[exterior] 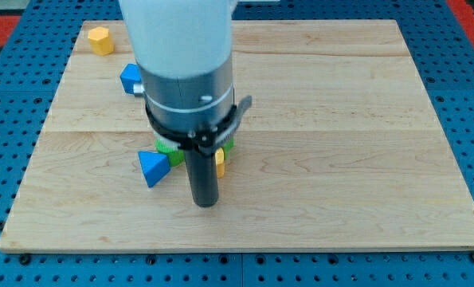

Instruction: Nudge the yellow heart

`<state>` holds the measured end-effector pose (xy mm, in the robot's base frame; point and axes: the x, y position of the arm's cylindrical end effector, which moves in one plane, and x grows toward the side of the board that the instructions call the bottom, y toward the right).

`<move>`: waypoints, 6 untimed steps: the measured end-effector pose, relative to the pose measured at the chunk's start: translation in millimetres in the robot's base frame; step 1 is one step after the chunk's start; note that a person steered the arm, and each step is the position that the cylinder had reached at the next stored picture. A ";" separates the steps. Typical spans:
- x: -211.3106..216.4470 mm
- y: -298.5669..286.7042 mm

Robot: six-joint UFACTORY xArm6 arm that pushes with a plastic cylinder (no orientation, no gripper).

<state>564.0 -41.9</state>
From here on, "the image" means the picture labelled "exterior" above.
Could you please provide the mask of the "black clamp ring mount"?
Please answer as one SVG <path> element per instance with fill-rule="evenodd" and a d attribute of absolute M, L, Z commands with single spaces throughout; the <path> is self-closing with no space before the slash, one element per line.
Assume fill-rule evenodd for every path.
<path fill-rule="evenodd" d="M 253 98 L 244 97 L 238 105 L 232 104 L 227 115 L 216 124 L 201 123 L 188 131 L 169 127 L 159 122 L 159 114 L 153 114 L 151 104 L 145 104 L 145 112 L 154 133 L 168 147 L 183 151 L 196 151 L 201 155 L 213 155 L 229 142 L 241 124 L 245 112 L 252 106 Z"/>

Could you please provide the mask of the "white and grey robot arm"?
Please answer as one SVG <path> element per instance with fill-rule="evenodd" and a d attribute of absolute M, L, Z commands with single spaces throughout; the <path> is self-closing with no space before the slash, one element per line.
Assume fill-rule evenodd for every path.
<path fill-rule="evenodd" d="M 194 203 L 218 201 L 216 151 L 240 126 L 251 96 L 235 101 L 235 1 L 119 0 L 155 134 L 183 151 Z"/>

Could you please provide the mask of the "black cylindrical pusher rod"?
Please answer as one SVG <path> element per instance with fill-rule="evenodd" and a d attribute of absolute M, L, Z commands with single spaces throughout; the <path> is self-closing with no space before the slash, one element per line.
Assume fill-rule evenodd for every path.
<path fill-rule="evenodd" d="M 194 203 L 199 207 L 215 205 L 218 201 L 215 155 L 189 150 L 184 151 L 184 157 Z"/>

